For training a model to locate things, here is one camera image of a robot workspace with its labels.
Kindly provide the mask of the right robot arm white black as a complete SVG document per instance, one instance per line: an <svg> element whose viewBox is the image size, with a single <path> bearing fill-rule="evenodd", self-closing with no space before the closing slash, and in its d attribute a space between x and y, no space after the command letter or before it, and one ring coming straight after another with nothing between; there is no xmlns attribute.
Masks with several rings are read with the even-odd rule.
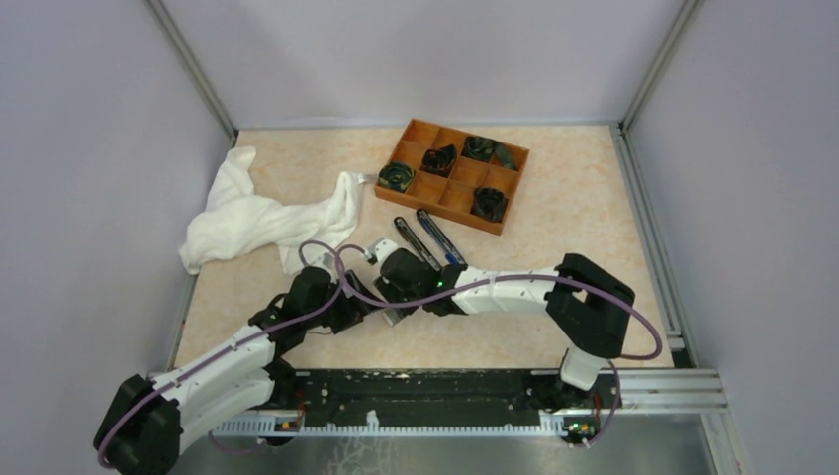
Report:
<svg viewBox="0 0 839 475"><path fill-rule="evenodd" d="M436 270L407 250L387 257L374 285L390 303L408 303L440 317L485 313L550 319L570 340L551 383L531 386L543 410L582 408L596 394L606 364L621 356L635 294L587 257L567 253L556 266L492 271L449 264Z"/></svg>

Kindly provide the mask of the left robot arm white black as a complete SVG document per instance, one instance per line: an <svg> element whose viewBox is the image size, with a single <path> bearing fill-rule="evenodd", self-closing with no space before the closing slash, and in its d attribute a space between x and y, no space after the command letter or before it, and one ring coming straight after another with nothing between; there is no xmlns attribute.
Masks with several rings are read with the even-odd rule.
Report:
<svg viewBox="0 0 839 475"><path fill-rule="evenodd" d="M382 301L345 271L309 266L233 336L156 377L125 380L93 440L100 464L121 474L166 474L197 439L255 407L303 412L297 372L284 360L307 332L345 331Z"/></svg>

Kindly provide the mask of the silver staple strip tray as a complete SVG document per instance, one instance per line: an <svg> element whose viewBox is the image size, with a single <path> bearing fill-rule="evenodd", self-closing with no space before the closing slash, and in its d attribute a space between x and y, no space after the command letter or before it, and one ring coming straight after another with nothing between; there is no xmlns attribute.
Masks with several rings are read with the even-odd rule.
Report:
<svg viewBox="0 0 839 475"><path fill-rule="evenodd" d="M383 318L389 327L394 327L406 317L401 309L388 309L383 313Z"/></svg>

